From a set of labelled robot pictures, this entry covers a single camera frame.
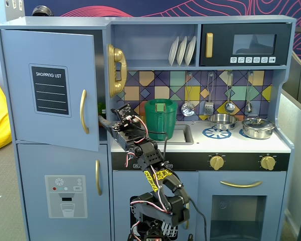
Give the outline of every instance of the blue cabinet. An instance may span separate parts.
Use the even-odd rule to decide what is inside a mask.
[[[198,172],[176,172],[181,182],[183,182],[188,195],[196,202],[198,188]],[[114,228],[115,241],[127,240],[131,226],[136,223],[136,219],[131,213],[130,201],[146,192],[152,190],[145,174],[141,171],[113,171],[113,193],[114,193]],[[172,196],[171,190],[165,189],[167,196]],[[192,233],[195,236],[196,210],[190,204],[190,216],[187,223],[178,227],[171,227],[162,224],[163,233],[171,240],[185,241]]]
[[[30,241],[110,240],[107,145],[17,146]]]
[[[98,151],[95,33],[2,31],[16,139]]]
[[[286,172],[199,173],[198,208],[208,240],[276,240]],[[198,216],[196,241],[204,241]]]

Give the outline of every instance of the white plate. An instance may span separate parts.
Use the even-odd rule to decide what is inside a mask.
[[[187,37],[185,36],[185,38],[181,42],[181,44],[179,46],[179,50],[177,52],[177,63],[179,65],[181,65],[183,57],[184,57],[184,53],[185,53],[185,49],[186,49],[186,42],[187,42]]]
[[[174,59],[175,59],[175,55],[176,55],[176,51],[177,51],[177,46],[179,44],[179,37],[177,37],[175,39],[175,41],[173,42],[172,46],[171,46],[171,50],[170,50],[170,55],[169,55],[169,62],[170,65],[172,66],[174,63]]]
[[[190,41],[190,43],[187,46],[186,52],[185,52],[185,63],[188,66],[191,62],[193,53],[194,53],[194,49],[195,49],[195,45],[196,45],[196,37],[194,36],[192,38],[192,40]]]

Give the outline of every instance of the pot lid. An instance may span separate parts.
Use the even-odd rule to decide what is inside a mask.
[[[243,125],[253,129],[271,130],[275,128],[275,124],[261,118],[248,118],[243,121]]]

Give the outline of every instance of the shopping list sign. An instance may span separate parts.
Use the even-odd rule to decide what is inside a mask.
[[[69,117],[67,68],[48,66],[30,65],[35,112]]]

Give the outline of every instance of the robotic arm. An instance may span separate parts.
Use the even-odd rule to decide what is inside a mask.
[[[136,219],[139,222],[148,222],[151,226],[150,233],[152,234],[146,234],[144,240],[156,240],[154,238],[161,236],[162,232],[160,227],[150,222],[150,217],[161,220],[172,227],[177,226],[190,218],[189,210],[184,207],[189,203],[190,198],[179,178],[166,167],[168,162],[163,159],[157,143],[140,128],[142,121],[132,114],[130,104],[128,103],[114,112],[119,117],[119,122],[111,124],[101,116],[98,119],[119,145],[125,151],[129,151],[128,154],[135,156],[152,186],[152,192],[137,197],[131,205]],[[163,185],[172,191],[173,197],[167,197],[164,194]]]

